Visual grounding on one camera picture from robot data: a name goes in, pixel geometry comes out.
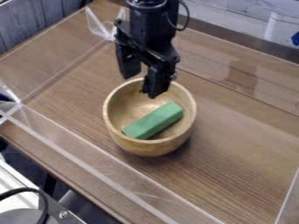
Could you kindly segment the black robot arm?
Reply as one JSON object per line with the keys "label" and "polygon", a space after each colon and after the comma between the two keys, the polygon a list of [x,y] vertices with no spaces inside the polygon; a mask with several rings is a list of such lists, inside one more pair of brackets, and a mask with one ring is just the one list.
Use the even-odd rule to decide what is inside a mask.
{"label": "black robot arm", "polygon": [[168,91],[180,61],[172,40],[176,34],[178,0],[125,0],[129,20],[114,21],[116,61],[126,80],[146,74],[140,92],[150,99]]}

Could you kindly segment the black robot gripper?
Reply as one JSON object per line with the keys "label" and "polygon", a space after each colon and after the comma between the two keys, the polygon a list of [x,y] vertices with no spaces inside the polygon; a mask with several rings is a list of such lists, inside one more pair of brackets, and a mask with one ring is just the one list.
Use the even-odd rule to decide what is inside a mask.
{"label": "black robot gripper", "polygon": [[178,55],[172,40],[177,28],[178,3],[126,3],[129,19],[114,20],[116,61],[126,80],[148,66],[141,92],[149,99],[168,91],[176,79]]}

